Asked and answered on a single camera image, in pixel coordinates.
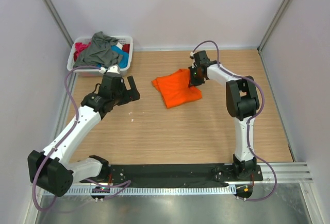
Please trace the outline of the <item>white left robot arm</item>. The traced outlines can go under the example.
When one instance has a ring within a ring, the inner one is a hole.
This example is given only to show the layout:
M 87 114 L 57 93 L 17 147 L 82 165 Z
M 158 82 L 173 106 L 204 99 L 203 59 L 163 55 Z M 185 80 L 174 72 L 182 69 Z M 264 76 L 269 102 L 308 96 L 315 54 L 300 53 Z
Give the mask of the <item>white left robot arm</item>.
M 63 131 L 41 152 L 28 156 L 29 176 L 33 187 L 40 187 L 56 197 L 63 196 L 72 184 L 88 179 L 105 182 L 110 175 L 109 162 L 91 155 L 70 163 L 70 159 L 87 134 L 113 110 L 140 99 L 133 76 L 127 78 L 130 88 L 120 74 L 105 74 L 93 92 L 84 97 L 75 116 Z

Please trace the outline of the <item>orange t shirt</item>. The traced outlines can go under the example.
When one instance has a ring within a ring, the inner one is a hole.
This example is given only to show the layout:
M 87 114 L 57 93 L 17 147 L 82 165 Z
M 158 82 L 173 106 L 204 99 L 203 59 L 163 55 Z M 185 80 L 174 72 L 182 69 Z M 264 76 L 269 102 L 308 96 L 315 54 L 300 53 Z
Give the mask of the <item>orange t shirt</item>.
M 189 80 L 189 70 L 179 69 L 170 75 L 155 78 L 152 85 L 169 109 L 202 99 L 202 92 L 196 87 L 190 87 Z

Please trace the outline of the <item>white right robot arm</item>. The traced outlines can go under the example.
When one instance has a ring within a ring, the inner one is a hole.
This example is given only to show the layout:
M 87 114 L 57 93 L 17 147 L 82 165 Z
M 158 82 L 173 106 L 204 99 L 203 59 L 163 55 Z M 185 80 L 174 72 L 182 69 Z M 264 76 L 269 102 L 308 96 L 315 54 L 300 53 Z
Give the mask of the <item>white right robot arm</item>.
M 211 61 L 203 51 L 191 52 L 189 86 L 196 87 L 213 80 L 225 87 L 226 108 L 234 119 L 236 148 L 233 154 L 232 173 L 239 181 L 249 177 L 257 167 L 253 146 L 253 124 L 260 107 L 254 79 L 239 76 L 217 61 Z

